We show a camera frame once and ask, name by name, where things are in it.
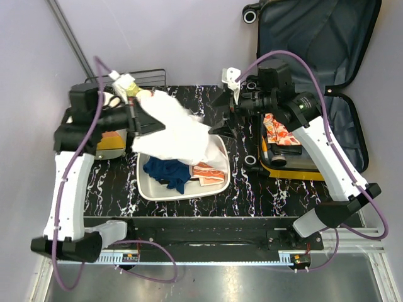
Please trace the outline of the white cloth garment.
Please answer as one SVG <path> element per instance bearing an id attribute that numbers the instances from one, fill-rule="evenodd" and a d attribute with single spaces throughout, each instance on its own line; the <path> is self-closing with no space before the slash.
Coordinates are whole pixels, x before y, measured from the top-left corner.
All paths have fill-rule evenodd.
<path id="1" fill-rule="evenodd" d="M 165 124 L 166 129 L 134 138 L 132 150 L 161 160 L 176 159 L 186 165 L 200 162 L 227 173 L 225 156 L 208 133 L 210 127 L 182 107 L 164 91 L 156 90 L 151 98 L 138 99 L 142 109 Z"/>

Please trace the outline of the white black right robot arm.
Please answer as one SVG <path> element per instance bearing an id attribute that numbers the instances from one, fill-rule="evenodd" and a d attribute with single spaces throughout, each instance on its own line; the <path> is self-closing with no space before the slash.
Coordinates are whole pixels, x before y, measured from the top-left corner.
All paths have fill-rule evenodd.
<path id="1" fill-rule="evenodd" d="M 323 97 L 296 93 L 290 69 L 282 60 L 270 60 L 268 70 L 270 74 L 264 80 L 268 88 L 250 98 L 241 94 L 243 73 L 233 67 L 222 70 L 224 90 L 215 104 L 226 105 L 229 117 L 209 132 L 233 137 L 236 114 L 271 113 L 301 143 L 327 184 L 331 201 L 317 205 L 290 226 L 286 242 L 297 250 L 307 244 L 312 234 L 342 225 L 366 204 L 373 203 L 382 190 L 377 183 L 367 182 L 347 158 L 329 127 Z"/>

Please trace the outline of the orange white patterned towel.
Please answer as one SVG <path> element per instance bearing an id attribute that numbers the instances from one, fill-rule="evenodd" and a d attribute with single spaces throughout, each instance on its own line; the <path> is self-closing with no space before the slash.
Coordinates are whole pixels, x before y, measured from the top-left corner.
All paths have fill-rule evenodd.
<path id="1" fill-rule="evenodd" d="M 200 162 L 191 167 L 191 179 L 198 180 L 200 186 L 212 186 L 223 184 L 225 174 L 222 171 L 216 170 L 213 167 Z"/>

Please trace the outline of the yellow Pikachu suitcase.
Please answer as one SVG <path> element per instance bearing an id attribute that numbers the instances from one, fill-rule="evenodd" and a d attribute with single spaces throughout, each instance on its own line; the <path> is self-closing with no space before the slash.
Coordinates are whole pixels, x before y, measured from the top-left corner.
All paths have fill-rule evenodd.
<path id="1" fill-rule="evenodd" d="M 298 55 L 311 68 L 329 125 L 345 154 L 362 173 L 369 155 L 353 100 L 342 90 L 355 79 L 378 18 L 381 1 L 258 1 L 242 9 L 258 24 L 256 56 L 273 50 Z"/>

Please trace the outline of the navy blue garment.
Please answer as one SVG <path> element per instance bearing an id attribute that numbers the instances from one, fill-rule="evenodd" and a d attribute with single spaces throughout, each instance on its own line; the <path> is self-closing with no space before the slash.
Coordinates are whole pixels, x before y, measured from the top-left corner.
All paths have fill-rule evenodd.
<path id="1" fill-rule="evenodd" d="M 191 179 L 190 167 L 178 160 L 161 160 L 156 157 L 143 165 L 143 171 L 160 184 L 167 184 L 168 189 L 175 189 L 184 194 L 184 185 Z"/>

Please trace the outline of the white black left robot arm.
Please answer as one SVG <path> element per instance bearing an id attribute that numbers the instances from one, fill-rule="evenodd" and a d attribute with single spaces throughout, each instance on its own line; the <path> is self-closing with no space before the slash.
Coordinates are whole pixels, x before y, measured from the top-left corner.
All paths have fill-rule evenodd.
<path id="1" fill-rule="evenodd" d="M 105 109 L 95 83 L 76 84 L 69 91 L 71 106 L 54 133 L 56 177 L 52 206 L 42 236 L 31 240 L 31 251 L 48 258 L 95 262 L 101 251 L 116 243 L 131 248 L 136 234 L 123 220 L 110 220 L 92 228 L 84 226 L 87 181 L 97 145 L 108 131 L 128 130 L 131 135 L 151 134 L 165 126 L 138 103 L 135 114 L 122 99 Z"/>

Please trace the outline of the white plastic tray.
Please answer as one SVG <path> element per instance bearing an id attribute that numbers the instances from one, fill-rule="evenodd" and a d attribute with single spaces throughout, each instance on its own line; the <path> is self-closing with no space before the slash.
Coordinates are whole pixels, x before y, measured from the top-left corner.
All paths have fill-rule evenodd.
<path id="1" fill-rule="evenodd" d="M 168 189 L 167 185 L 159 184 L 143 171 L 143 165 L 150 159 L 147 154 L 138 154 L 137 156 L 137 188 L 139 194 L 148 201 L 177 201 L 185 199 L 196 199 L 222 193 L 230 184 L 231 176 L 229 174 L 230 162 L 224 141 L 218 135 L 211 135 L 213 144 L 219 148 L 225 156 L 227 173 L 223 184 L 212 186 L 200 186 L 199 182 L 190 182 L 184 185 L 184 194 L 180 194 L 175 189 Z"/>

